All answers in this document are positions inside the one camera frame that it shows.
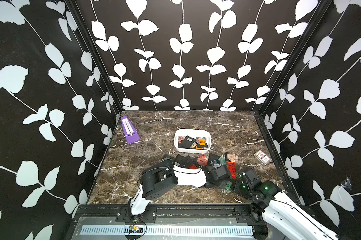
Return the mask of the black green tea bag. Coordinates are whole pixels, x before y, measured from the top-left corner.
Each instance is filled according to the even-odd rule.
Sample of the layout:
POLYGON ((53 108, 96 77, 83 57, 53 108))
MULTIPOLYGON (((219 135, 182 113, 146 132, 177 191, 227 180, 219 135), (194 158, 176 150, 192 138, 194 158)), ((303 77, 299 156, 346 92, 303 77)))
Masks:
POLYGON ((223 190, 225 193, 232 192, 232 182, 226 181, 225 182, 225 188, 223 190))

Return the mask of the shiny red tea bag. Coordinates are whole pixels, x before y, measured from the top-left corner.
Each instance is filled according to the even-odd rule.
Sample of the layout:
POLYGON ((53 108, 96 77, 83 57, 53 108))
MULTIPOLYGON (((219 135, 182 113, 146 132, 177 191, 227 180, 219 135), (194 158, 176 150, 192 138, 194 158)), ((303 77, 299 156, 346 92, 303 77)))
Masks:
POLYGON ((228 170, 230 171, 231 177, 233 179, 236 179, 236 163, 235 162, 226 162, 226 166, 228 168, 228 170))

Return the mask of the orange label tea bag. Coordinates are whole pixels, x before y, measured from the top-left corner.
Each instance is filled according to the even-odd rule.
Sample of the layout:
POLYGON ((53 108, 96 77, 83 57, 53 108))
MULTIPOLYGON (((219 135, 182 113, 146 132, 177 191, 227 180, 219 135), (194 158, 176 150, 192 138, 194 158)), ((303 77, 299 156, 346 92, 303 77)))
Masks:
POLYGON ((205 138, 196 138, 197 148, 204 149, 206 148, 206 139, 205 138))

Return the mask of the red label tea bag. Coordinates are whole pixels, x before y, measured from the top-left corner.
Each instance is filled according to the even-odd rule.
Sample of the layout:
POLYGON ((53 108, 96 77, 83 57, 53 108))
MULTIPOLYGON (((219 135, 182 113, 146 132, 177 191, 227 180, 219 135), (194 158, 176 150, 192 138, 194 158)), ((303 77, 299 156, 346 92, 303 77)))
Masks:
POLYGON ((180 144, 184 139, 185 139, 185 137, 179 136, 178 137, 178 143, 180 144))

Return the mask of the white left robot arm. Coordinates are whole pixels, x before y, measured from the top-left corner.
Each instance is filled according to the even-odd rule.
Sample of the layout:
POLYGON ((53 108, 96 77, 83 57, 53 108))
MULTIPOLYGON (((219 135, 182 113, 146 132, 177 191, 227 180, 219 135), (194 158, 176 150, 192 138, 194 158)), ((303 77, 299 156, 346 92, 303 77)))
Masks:
POLYGON ((186 169, 165 159, 142 171, 137 182, 138 191, 129 200, 130 214, 142 215, 151 200, 157 199, 176 186, 195 188, 218 188, 222 182, 231 179, 231 172, 226 166, 206 166, 201 169, 186 169))

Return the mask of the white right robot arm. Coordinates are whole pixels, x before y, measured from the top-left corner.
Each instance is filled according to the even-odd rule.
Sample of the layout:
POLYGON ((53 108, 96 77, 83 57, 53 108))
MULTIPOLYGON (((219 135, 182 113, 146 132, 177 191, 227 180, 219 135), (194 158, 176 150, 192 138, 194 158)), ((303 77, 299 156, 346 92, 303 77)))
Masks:
POLYGON ((235 178, 235 193, 252 200, 247 215, 254 222, 275 227, 290 240, 339 240, 334 231, 320 224, 271 181, 262 181, 251 168, 235 178))

